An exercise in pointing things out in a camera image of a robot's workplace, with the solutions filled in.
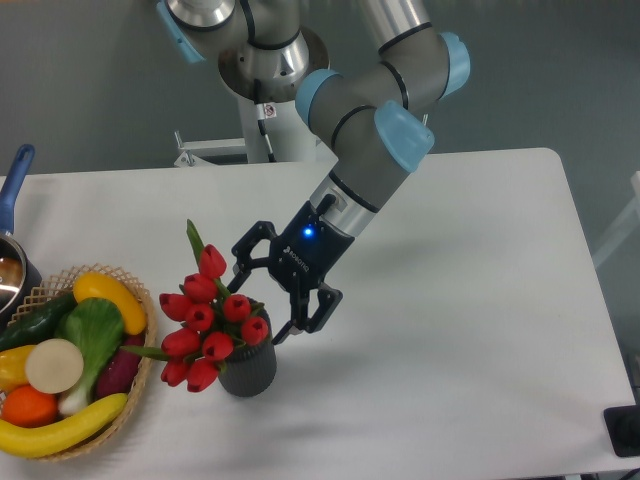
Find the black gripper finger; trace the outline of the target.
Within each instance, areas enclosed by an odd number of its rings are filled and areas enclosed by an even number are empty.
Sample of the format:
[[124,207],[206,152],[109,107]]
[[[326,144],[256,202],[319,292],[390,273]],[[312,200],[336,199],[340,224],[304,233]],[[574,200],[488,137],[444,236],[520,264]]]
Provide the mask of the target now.
[[317,307],[313,312],[309,312],[310,292],[309,288],[300,285],[293,287],[289,294],[290,319],[274,335],[273,345],[283,343],[290,335],[313,334],[320,331],[343,299],[340,290],[321,283],[316,289]]
[[231,253],[236,259],[233,267],[234,277],[228,284],[231,293],[238,293],[241,286],[256,269],[264,268],[272,273],[272,259],[266,257],[253,258],[252,251],[263,240],[272,242],[277,237],[275,226],[270,221],[257,221],[232,247]]

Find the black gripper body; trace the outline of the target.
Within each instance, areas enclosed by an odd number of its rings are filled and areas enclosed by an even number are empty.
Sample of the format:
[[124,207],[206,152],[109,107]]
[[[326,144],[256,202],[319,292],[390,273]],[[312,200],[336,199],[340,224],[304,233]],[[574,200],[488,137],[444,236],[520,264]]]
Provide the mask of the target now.
[[307,201],[283,232],[271,240],[268,272],[289,293],[316,289],[328,271],[355,241],[324,218],[335,203],[322,200],[318,207]]

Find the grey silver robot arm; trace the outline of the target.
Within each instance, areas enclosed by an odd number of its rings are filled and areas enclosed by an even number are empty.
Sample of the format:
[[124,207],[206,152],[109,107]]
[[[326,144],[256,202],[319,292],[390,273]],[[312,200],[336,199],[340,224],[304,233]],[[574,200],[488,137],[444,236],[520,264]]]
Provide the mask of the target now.
[[296,1],[160,1],[157,12],[190,62],[214,59],[228,88],[255,104],[293,101],[336,164],[282,232],[256,223],[233,247],[237,290],[257,268],[290,298],[276,334],[321,330],[341,301],[326,274],[434,144],[421,115],[468,80],[465,44],[436,32],[419,1],[361,5],[379,62],[348,79],[312,53]]

